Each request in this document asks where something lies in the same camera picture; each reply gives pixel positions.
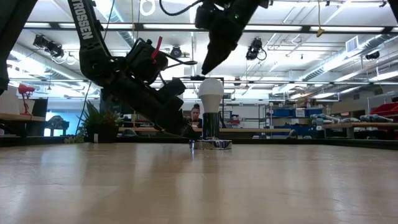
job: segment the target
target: potted plant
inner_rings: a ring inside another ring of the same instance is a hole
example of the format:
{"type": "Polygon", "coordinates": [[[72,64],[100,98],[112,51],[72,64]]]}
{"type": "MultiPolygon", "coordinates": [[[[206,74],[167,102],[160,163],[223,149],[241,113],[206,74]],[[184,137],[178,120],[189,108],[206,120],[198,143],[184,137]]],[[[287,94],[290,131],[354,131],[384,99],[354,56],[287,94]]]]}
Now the potted plant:
{"type": "Polygon", "coordinates": [[[87,101],[87,111],[84,112],[83,126],[90,142],[113,143],[119,132],[120,114],[110,110],[97,110],[87,101]]]}

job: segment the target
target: red desk lamp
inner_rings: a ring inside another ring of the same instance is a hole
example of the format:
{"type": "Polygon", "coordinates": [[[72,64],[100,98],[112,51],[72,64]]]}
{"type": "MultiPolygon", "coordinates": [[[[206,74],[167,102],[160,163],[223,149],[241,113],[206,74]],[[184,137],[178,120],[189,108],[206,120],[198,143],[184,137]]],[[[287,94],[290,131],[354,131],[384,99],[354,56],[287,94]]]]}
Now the red desk lamp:
{"type": "Polygon", "coordinates": [[[21,115],[32,116],[32,115],[29,113],[29,111],[28,111],[29,106],[28,106],[27,103],[25,102],[25,96],[26,96],[26,99],[29,99],[30,95],[31,95],[34,91],[35,91],[35,88],[33,88],[33,87],[28,87],[28,86],[25,86],[24,84],[19,84],[18,92],[19,92],[19,94],[22,95],[22,99],[24,100],[24,107],[25,107],[25,113],[21,113],[21,115]]]}

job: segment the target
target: table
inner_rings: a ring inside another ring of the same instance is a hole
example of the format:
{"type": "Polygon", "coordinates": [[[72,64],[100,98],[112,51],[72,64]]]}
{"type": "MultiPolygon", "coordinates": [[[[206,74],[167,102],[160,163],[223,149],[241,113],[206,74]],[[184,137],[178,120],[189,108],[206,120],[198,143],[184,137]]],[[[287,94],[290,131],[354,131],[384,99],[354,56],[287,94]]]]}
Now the table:
{"type": "Polygon", "coordinates": [[[338,123],[338,124],[324,124],[323,129],[325,130],[325,138],[326,138],[326,129],[333,128],[346,128],[347,129],[347,137],[354,137],[354,128],[384,128],[395,130],[398,129],[398,123],[370,123],[370,122],[356,122],[356,123],[338,123]]]}
{"type": "Polygon", "coordinates": [[[5,113],[0,113],[0,119],[4,119],[6,121],[45,121],[45,118],[43,117],[5,113]]]}
{"type": "MultiPolygon", "coordinates": [[[[158,132],[155,128],[119,128],[120,131],[125,129],[131,129],[133,131],[140,132],[158,132]]],[[[201,132],[201,128],[194,128],[196,132],[201,132]]],[[[257,128],[220,128],[221,133],[289,133],[290,128],[279,128],[279,129],[257,129],[257,128]]]]}
{"type": "Polygon", "coordinates": [[[398,223],[398,153],[343,146],[0,149],[1,223],[398,223]]]}
{"type": "MultiPolygon", "coordinates": [[[[148,136],[157,137],[171,137],[155,128],[119,128],[119,131],[124,131],[125,129],[131,129],[137,133],[145,134],[148,136]]],[[[200,135],[202,132],[201,128],[194,128],[195,132],[200,135]]],[[[255,133],[289,133],[290,128],[278,128],[278,129],[259,129],[259,128],[220,128],[220,138],[230,139],[230,138],[252,138],[255,133]]]]}
{"type": "Polygon", "coordinates": [[[18,136],[42,136],[44,134],[44,117],[20,114],[0,113],[0,123],[18,136]]]}

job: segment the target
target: spotlight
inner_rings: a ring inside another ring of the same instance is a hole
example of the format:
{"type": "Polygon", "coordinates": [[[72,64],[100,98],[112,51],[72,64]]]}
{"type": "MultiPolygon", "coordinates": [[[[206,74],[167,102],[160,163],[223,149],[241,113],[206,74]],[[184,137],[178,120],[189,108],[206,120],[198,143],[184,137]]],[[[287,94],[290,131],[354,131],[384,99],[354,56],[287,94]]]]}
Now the spotlight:
{"type": "Polygon", "coordinates": [[[175,58],[180,58],[182,56],[182,51],[180,49],[180,46],[173,46],[173,49],[170,52],[170,55],[175,58]]]}
{"type": "Polygon", "coordinates": [[[47,40],[43,35],[36,35],[33,45],[38,48],[44,48],[45,52],[55,58],[62,58],[64,55],[62,45],[47,40]]]}
{"type": "Polygon", "coordinates": [[[366,55],[365,58],[368,60],[378,59],[380,57],[380,52],[374,52],[373,54],[366,55]]]}
{"type": "Polygon", "coordinates": [[[258,60],[265,60],[267,58],[267,53],[262,48],[261,38],[254,38],[254,40],[251,42],[248,52],[246,53],[247,60],[254,60],[256,58],[258,60]],[[263,51],[266,54],[266,56],[263,59],[258,58],[260,51],[263,51]]]}
{"type": "MultiPolygon", "coordinates": [[[[239,77],[235,77],[235,81],[241,81],[239,77]]],[[[240,86],[240,83],[234,83],[234,86],[240,86]]]]}

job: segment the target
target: desk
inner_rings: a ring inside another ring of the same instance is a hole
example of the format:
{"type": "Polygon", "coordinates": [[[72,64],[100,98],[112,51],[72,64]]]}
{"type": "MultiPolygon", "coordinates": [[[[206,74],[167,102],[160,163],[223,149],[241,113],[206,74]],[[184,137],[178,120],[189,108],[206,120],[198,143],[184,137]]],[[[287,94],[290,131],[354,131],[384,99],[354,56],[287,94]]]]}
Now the desk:
{"type": "MultiPolygon", "coordinates": [[[[161,131],[156,130],[155,128],[119,128],[119,131],[124,131],[126,129],[131,129],[135,132],[140,133],[161,133],[161,131]]],[[[201,128],[194,128],[195,132],[201,133],[201,128]]],[[[239,133],[244,134],[245,136],[251,135],[253,133],[289,133],[291,131],[290,128],[278,128],[278,129],[257,129],[257,128],[220,128],[220,136],[221,138],[230,138],[239,133]]]]}
{"type": "MultiPolygon", "coordinates": [[[[158,132],[154,128],[119,128],[119,131],[131,129],[133,131],[140,132],[158,132]]],[[[201,132],[201,128],[194,128],[196,132],[201,132]]],[[[290,128],[279,128],[279,129],[257,129],[257,128],[220,128],[221,133],[289,133],[290,128]]]]}
{"type": "Polygon", "coordinates": [[[354,128],[383,128],[383,129],[395,130],[398,129],[398,123],[357,122],[357,123],[324,124],[323,129],[325,130],[325,138],[326,138],[326,129],[333,129],[333,128],[346,128],[347,137],[354,138],[354,128]]]}
{"type": "Polygon", "coordinates": [[[45,121],[43,117],[5,113],[0,113],[0,119],[5,119],[6,121],[45,121]]]}
{"type": "Polygon", "coordinates": [[[45,118],[39,116],[0,113],[3,129],[18,136],[43,136],[44,121],[45,118]]]}

